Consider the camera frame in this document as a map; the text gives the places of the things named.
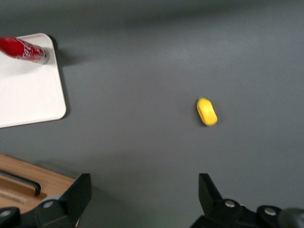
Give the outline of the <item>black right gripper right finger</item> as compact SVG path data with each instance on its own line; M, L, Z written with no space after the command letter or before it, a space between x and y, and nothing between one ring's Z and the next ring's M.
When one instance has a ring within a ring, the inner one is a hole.
M207 173L199 174L199 201L204 212L192 228L256 228L256 214L232 199L224 199Z

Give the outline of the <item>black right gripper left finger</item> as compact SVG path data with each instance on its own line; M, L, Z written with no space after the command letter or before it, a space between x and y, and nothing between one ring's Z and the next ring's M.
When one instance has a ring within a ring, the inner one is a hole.
M42 201L35 209L38 228L74 228L92 197L91 175L81 174L58 199Z

